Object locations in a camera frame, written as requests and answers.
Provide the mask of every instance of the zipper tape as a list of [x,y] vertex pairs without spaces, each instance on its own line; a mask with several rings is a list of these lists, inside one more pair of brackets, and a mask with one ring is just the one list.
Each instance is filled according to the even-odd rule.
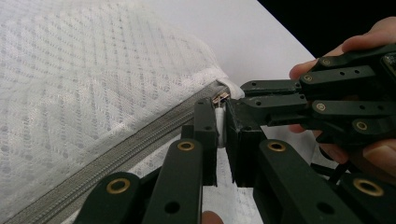
[[111,148],[6,223],[62,222],[80,208],[84,198],[103,177],[117,171],[128,171],[158,146],[177,136],[180,127],[192,120],[195,101],[228,90],[217,81],[212,82],[136,134]]

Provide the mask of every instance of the screw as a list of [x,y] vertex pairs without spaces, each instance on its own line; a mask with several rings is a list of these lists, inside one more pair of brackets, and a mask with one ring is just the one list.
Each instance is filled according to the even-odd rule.
[[309,75],[304,76],[304,79],[307,81],[312,81],[312,77]]
[[367,124],[361,121],[356,123],[356,127],[363,131],[367,130]]
[[268,148],[273,150],[273,151],[277,151],[277,152],[281,152],[281,151],[286,150],[286,147],[283,144],[278,143],[278,142],[270,142],[268,144]]
[[329,65],[331,61],[329,59],[323,59],[323,64]]
[[194,149],[194,143],[192,142],[181,142],[177,144],[177,148],[183,151],[190,151]]
[[317,109],[323,111],[323,110],[326,109],[326,105],[324,105],[324,104],[317,104]]
[[367,179],[356,178],[353,180],[355,188],[361,192],[374,197],[384,196],[384,190],[375,182]]

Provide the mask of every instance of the zipper pull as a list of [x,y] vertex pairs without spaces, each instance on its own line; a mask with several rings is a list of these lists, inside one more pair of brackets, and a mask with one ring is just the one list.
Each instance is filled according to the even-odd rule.
[[224,103],[229,98],[230,98],[230,93],[221,92],[213,98],[212,103],[215,106],[215,108],[222,107],[222,103]]

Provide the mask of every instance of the quilted fabric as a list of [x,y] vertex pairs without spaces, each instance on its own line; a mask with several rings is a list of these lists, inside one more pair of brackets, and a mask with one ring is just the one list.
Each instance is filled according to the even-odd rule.
[[0,1],[0,222],[226,75],[136,2]]

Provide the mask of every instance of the white mesh fabric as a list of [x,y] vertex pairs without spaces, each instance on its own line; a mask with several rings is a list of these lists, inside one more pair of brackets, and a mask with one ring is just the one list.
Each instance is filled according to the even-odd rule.
[[136,2],[0,1],[0,222],[218,77]]

